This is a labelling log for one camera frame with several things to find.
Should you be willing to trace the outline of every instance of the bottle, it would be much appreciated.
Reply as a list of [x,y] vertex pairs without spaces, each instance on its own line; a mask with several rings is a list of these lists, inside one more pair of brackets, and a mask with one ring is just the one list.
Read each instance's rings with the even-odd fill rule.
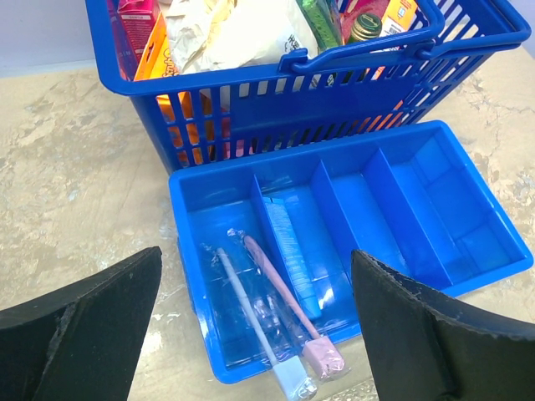
[[360,14],[372,13],[383,20],[386,9],[390,3],[404,2],[405,0],[349,0],[348,6],[344,11],[342,17],[342,34],[344,41],[347,43],[349,36],[351,36],[351,28],[353,27],[354,20]]
[[381,18],[372,13],[362,13],[354,21],[347,44],[378,38],[382,29]]

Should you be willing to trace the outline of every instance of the white wall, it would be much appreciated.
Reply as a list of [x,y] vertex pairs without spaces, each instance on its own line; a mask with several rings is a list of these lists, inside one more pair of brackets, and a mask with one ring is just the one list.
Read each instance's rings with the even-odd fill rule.
[[[535,27],[533,0],[511,2]],[[0,9],[0,77],[93,64],[84,0],[0,0]],[[526,46],[535,56],[535,37]]]

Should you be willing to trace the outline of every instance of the green package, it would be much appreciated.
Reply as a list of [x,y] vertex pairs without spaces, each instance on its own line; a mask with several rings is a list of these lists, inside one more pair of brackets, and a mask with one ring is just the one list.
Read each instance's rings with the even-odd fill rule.
[[321,52],[344,44],[335,0],[297,0]]

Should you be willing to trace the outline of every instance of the bottle cap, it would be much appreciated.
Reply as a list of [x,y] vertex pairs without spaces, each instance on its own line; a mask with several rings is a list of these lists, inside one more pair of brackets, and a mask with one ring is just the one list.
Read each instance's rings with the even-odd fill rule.
[[381,18],[372,13],[362,13],[351,28],[351,37],[358,42],[378,38],[382,29]]

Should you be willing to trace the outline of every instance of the white bag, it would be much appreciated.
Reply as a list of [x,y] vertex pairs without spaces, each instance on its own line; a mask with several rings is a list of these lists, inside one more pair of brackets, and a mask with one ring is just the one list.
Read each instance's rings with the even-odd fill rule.
[[[296,0],[173,0],[166,15],[171,58],[180,74],[278,63],[318,43]],[[229,108],[230,96],[222,96]]]

